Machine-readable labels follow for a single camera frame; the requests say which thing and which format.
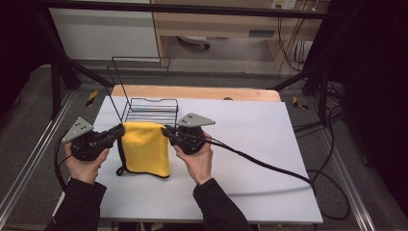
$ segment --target gray floor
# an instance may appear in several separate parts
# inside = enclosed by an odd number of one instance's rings
[[[176,38],[170,41],[168,53],[172,58],[171,74],[167,79],[134,80],[135,84],[179,85],[205,87],[231,87],[264,89],[289,78],[293,71],[287,68],[277,71],[273,60],[266,52],[266,43],[261,40],[210,38],[210,50],[185,44]],[[108,76],[103,69],[97,70],[101,75]],[[7,216],[7,226],[17,224],[45,225],[57,202],[59,186],[54,177],[52,153],[57,136],[82,116],[93,123],[102,103],[105,92],[92,81],[83,78],[81,90],[64,90],[73,93],[72,104],[66,113],[55,136],[38,160],[30,181],[22,191],[10,215]],[[303,81],[282,90],[282,100],[287,103],[288,112],[293,125],[316,121],[313,110],[303,110],[293,107],[293,96],[299,102],[310,107],[316,104],[318,96],[304,97],[301,94]],[[92,90],[99,89],[93,105],[85,104]],[[21,92],[21,102],[10,110],[0,121],[0,200],[8,198],[8,191],[14,180],[23,169],[27,159],[35,149],[37,142],[50,122],[51,86],[48,68],[39,68]],[[365,207],[375,226],[375,230],[408,230],[408,219],[398,208],[389,195],[376,170],[365,167],[355,138],[350,132],[347,121],[340,120],[334,125],[336,148],[345,163],[348,173],[361,195]],[[317,132],[298,139],[299,148],[308,169],[318,168],[327,156],[327,145],[324,134]],[[325,172],[337,182],[341,182],[333,165],[330,163]],[[327,214],[341,216],[345,210],[345,202],[339,191],[327,180],[317,181],[319,206]],[[262,225],[262,230],[312,230],[310,225],[269,224]],[[336,221],[324,218],[324,224],[318,230],[361,230],[357,218],[352,213],[346,220]]]

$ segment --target black jacket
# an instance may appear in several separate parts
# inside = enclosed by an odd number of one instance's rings
[[[95,231],[99,223],[99,206],[106,187],[70,179],[65,198],[45,231]],[[225,194],[215,179],[196,186],[193,196],[203,213],[205,230],[251,230],[241,210]]]

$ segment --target yellow cloth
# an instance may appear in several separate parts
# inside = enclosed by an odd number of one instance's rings
[[[126,168],[134,173],[150,173],[163,178],[170,174],[168,138],[163,125],[153,122],[125,122],[121,138]]]

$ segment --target white cabinet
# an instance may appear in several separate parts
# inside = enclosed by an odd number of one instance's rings
[[[150,3],[149,0],[115,1]],[[152,13],[66,9],[50,9],[50,12],[71,59],[159,56]]]

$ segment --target white tabletop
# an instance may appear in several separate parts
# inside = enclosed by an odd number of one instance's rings
[[[124,109],[125,98],[114,97]],[[293,128],[284,103],[178,98],[179,117],[192,112],[216,121],[203,130],[231,147],[267,164],[306,176]],[[120,122],[107,97],[94,123],[102,132]],[[252,223],[320,223],[311,187],[297,178],[256,166],[228,150],[213,146],[212,175]],[[170,176],[123,173],[116,144],[99,169],[97,181],[108,189],[101,218],[118,221],[199,222],[190,178],[183,161],[169,147]]]

